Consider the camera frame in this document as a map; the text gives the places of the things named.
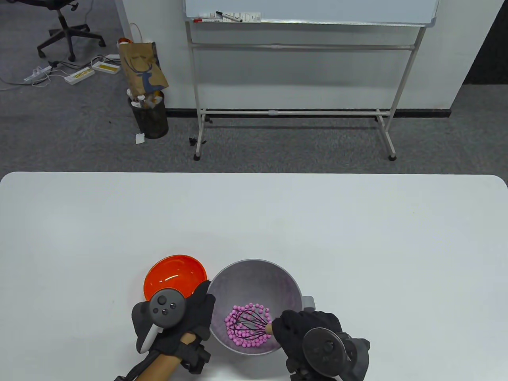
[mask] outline whiteboard stand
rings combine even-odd
[[[199,125],[199,134],[198,141],[196,144],[196,153],[194,155],[194,160],[198,161],[201,158],[201,142],[203,141],[203,134],[205,130],[205,122],[208,120],[207,117],[211,115],[315,115],[315,116],[350,116],[350,117],[368,117],[372,116],[376,118],[377,126],[381,133],[382,142],[387,150],[388,159],[390,161],[397,160],[397,156],[395,153],[395,147],[393,145],[392,139],[390,138],[390,126],[393,121],[393,117],[395,112],[397,111],[397,106],[400,101],[400,97],[404,91],[404,87],[406,85],[407,79],[409,77],[409,73],[411,72],[411,68],[415,62],[416,54],[420,48],[420,45],[423,40],[423,36],[425,34],[425,30],[428,27],[433,26],[433,22],[429,25],[408,25],[408,24],[386,24],[387,26],[418,26],[420,30],[418,31],[418,35],[416,37],[415,43],[413,45],[320,45],[320,44],[311,44],[311,45],[300,45],[300,44],[214,44],[214,43],[195,43],[192,40],[191,35],[191,22],[192,19],[185,20],[185,30],[187,33],[187,44],[188,50],[190,54],[190,66],[192,69],[192,80],[194,85],[194,97],[196,100],[196,112],[198,114],[198,125]],[[298,111],[298,110],[229,110],[229,109],[207,109],[206,107],[202,107],[199,100],[199,88],[198,88],[198,77],[196,70],[196,63],[194,59],[194,50],[195,49],[214,49],[214,50],[225,50],[225,49],[258,49],[258,50],[270,50],[270,49],[289,49],[293,51],[316,51],[316,50],[328,50],[328,51],[361,51],[361,50],[402,50],[402,51],[410,51],[409,59],[407,61],[406,67],[404,69],[404,73],[400,80],[399,86],[397,88],[397,92],[395,93],[395,97],[392,102],[392,106],[389,111],[381,111],[380,109],[376,109],[375,111]]]

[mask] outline paper bag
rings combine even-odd
[[[155,43],[121,44],[118,50],[123,71],[135,97],[169,86],[158,65]]]

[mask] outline trash can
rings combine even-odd
[[[147,139],[158,139],[168,133],[168,119],[166,118],[166,106],[164,105],[164,95],[162,101],[151,108],[134,107],[131,99],[127,98],[129,107],[134,113],[139,131],[145,134]]]

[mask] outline mixing bowl handle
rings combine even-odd
[[[316,304],[314,298],[310,295],[302,296],[303,310],[307,312],[316,311]]]

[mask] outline whiteboard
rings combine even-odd
[[[433,26],[439,0],[183,0],[188,18],[260,12],[262,22]]]

